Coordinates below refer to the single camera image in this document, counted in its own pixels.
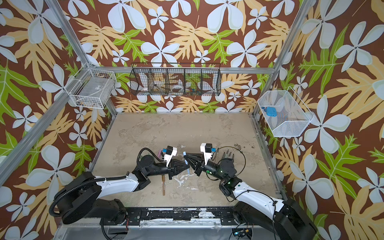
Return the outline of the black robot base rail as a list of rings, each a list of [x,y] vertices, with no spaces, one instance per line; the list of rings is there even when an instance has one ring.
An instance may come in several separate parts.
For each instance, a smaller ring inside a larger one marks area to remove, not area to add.
[[[196,208],[126,208],[123,217],[117,222],[105,220],[106,226],[138,226],[144,225],[213,225],[237,226],[258,225],[256,215],[250,207],[196,207]]]

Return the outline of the grey blue pen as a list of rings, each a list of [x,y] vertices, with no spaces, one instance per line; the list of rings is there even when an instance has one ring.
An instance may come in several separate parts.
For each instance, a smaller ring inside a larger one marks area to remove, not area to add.
[[[184,157],[185,164],[189,166],[188,161],[185,159],[186,154],[187,154],[186,152],[183,152],[183,157]],[[187,169],[187,175],[190,175],[190,168]]]

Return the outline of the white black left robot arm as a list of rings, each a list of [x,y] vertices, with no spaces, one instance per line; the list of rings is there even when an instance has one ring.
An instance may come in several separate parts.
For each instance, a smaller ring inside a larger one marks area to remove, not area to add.
[[[167,175],[171,179],[187,169],[189,165],[183,161],[156,163],[154,156],[146,155],[133,172],[124,176],[105,178],[85,172],[55,195],[49,214],[61,218],[65,225],[83,218],[100,218],[108,225],[119,225],[127,220],[127,209],[120,200],[105,200],[106,196],[141,191],[150,184],[150,176]]]

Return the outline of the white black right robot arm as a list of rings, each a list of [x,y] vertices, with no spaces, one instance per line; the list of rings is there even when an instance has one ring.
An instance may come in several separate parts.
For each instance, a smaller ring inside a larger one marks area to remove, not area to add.
[[[234,218],[238,224],[263,227],[280,240],[312,240],[317,234],[318,228],[298,202],[273,198],[238,178],[234,159],[222,158],[215,163],[202,154],[184,154],[184,159],[196,175],[206,173],[220,180],[224,196],[237,201]]]

